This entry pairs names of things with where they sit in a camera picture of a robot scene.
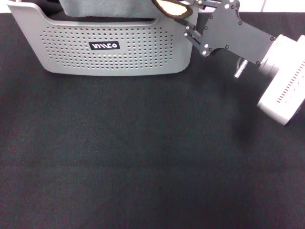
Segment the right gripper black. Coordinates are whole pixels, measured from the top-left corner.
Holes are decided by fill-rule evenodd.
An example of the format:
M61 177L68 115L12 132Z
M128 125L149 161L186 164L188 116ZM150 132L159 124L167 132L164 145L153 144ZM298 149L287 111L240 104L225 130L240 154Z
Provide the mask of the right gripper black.
M207 57L217 49L226 49L260 65L275 37L242 21L239 16L240 1L191 0L190 3L201 10L215 9L206 22L202 35L189 21L175 19L184 26L184 37L201 50L201 55Z

